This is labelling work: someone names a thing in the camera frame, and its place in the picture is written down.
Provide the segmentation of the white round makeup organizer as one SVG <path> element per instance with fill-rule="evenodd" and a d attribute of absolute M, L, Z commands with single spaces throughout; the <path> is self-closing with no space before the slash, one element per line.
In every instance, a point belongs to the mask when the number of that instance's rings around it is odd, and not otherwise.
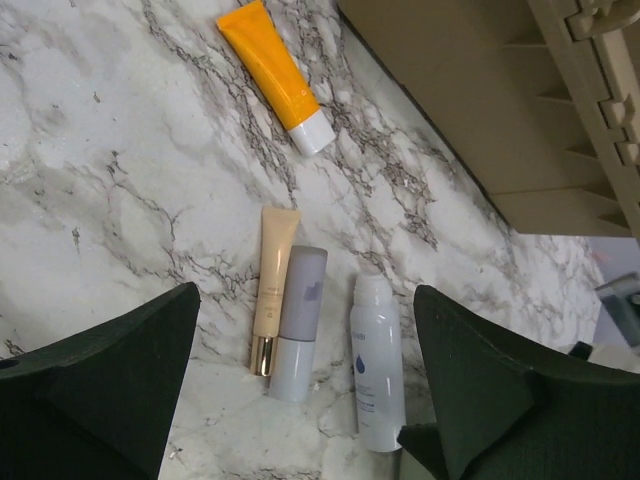
<path fill-rule="evenodd" d="M 605 310 L 626 343 L 639 349 L 639 274 L 631 272 L 596 288 Z"/>

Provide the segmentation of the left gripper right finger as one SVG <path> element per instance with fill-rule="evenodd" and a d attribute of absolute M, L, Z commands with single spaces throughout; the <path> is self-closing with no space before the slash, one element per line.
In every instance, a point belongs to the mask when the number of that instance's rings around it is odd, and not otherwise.
<path fill-rule="evenodd" d="M 635 479 L 639 377 L 564 354 L 419 286 L 435 419 L 400 445 L 438 479 Z"/>

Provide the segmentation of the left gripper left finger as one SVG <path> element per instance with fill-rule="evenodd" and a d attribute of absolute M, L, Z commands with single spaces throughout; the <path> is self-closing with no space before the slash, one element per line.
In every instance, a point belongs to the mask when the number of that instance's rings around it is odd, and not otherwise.
<path fill-rule="evenodd" d="M 157 478 L 199 308 L 197 286 L 181 284 L 2 360 L 2 478 Z"/>

